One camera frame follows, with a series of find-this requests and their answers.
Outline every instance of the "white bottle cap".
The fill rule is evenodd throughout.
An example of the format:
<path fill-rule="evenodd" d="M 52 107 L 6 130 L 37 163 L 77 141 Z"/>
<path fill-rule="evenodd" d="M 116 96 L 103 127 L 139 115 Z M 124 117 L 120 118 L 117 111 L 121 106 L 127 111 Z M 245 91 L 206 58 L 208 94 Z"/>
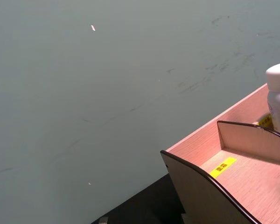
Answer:
<path fill-rule="evenodd" d="M 280 64 L 266 70 L 267 87 L 270 91 L 280 92 Z"/>

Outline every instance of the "dark curved edge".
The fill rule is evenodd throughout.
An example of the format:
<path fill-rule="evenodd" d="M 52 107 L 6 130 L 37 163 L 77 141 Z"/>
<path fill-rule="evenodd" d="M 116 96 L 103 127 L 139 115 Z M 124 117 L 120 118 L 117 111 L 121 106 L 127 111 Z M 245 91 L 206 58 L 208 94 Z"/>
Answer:
<path fill-rule="evenodd" d="M 246 217 L 251 223 L 253 224 L 262 224 L 258 219 L 256 219 L 250 212 L 248 212 L 218 181 L 216 181 L 211 175 L 209 175 L 207 172 L 205 172 L 200 167 L 194 165 L 193 163 L 190 163 L 186 160 L 183 160 L 182 158 L 173 155 L 165 150 L 161 151 L 161 154 L 164 154 L 174 160 L 179 161 L 183 165 L 195 170 L 197 173 L 199 173 L 202 177 L 204 177 L 208 182 L 210 182 L 224 197 L 227 198 L 228 201 L 237 209 L 240 213 L 243 214 L 244 217 Z"/>
<path fill-rule="evenodd" d="M 263 127 L 263 126 L 259 126 L 259 125 L 254 125 L 254 124 L 247 124 L 247 123 L 240 123 L 240 122 L 233 122 L 233 121 L 225 121 L 225 120 L 218 120 L 217 123 L 226 123 L 226 124 L 233 124 L 233 125 L 242 125 L 242 126 L 249 126 L 249 127 L 256 127 L 256 128 L 261 128 L 267 132 L 270 132 L 274 135 L 277 135 L 280 138 L 280 133 L 268 128 L 268 127 Z"/>

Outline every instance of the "wooden compartment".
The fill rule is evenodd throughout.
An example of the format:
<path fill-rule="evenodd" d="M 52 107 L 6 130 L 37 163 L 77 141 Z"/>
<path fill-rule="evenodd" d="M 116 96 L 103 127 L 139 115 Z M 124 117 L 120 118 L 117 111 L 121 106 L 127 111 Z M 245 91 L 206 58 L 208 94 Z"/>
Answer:
<path fill-rule="evenodd" d="M 280 133 L 252 125 L 269 112 L 267 93 L 265 84 L 161 151 L 194 224 L 280 224 Z"/>

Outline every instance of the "yellow sticker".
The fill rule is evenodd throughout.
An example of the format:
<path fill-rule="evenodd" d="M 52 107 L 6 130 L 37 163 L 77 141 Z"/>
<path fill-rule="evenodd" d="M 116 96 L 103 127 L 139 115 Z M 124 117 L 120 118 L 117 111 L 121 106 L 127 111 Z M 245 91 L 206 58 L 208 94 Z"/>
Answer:
<path fill-rule="evenodd" d="M 237 160 L 236 158 L 228 157 L 219 166 L 217 166 L 214 170 L 212 170 L 210 172 L 210 175 L 216 178 L 221 173 L 223 173 L 224 170 L 227 170 L 227 168 L 230 167 L 236 160 Z"/>

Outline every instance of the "white bottle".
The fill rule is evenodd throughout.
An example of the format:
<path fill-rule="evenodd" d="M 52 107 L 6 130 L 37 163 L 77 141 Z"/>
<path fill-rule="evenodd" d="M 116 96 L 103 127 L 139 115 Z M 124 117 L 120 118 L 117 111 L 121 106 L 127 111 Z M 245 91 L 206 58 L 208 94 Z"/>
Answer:
<path fill-rule="evenodd" d="M 277 132 L 280 132 L 280 64 L 277 64 L 266 71 L 267 103 L 272 115 L 273 126 Z"/>

